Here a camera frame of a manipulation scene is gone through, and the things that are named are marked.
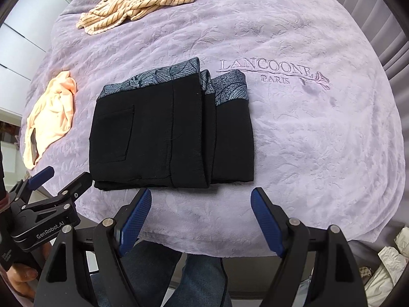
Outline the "person left hand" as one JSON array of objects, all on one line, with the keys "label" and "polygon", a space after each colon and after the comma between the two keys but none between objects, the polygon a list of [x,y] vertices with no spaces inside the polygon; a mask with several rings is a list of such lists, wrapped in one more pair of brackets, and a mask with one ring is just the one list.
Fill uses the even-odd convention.
[{"label": "person left hand", "polygon": [[28,299],[35,298],[35,291],[30,287],[29,282],[37,279],[37,270],[27,265],[14,264],[6,274],[11,286],[18,294]]}]

